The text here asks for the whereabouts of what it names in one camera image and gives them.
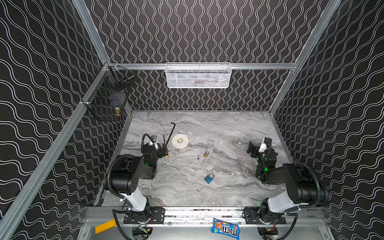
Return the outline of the blue padlock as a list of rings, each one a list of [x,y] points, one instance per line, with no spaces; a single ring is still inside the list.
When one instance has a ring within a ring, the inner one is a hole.
[[[213,173],[210,173],[208,174],[205,178],[204,178],[204,181],[207,183],[207,184],[210,184],[213,179],[215,178],[215,175]]]

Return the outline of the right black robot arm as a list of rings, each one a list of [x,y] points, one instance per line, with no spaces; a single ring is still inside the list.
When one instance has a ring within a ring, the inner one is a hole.
[[[245,210],[246,221],[260,221],[272,228],[258,228],[264,240],[285,240],[299,219],[298,211],[319,207],[329,200],[329,191],[317,172],[310,166],[295,162],[276,166],[278,153],[272,147],[272,139],[264,138],[260,145],[249,142],[247,153],[257,160],[255,175],[265,185],[286,186],[275,197],[265,198],[254,212]]]

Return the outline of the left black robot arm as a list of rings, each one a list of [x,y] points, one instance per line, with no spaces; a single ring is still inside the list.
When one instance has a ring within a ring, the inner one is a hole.
[[[115,224],[124,239],[130,240],[121,227],[118,215],[130,217],[134,223],[143,226],[153,220],[151,205],[138,188],[140,179],[154,179],[159,158],[169,156],[168,141],[160,145],[157,136],[144,134],[141,141],[141,155],[119,155],[110,163],[103,181],[103,188],[119,198],[128,207],[112,210]]]

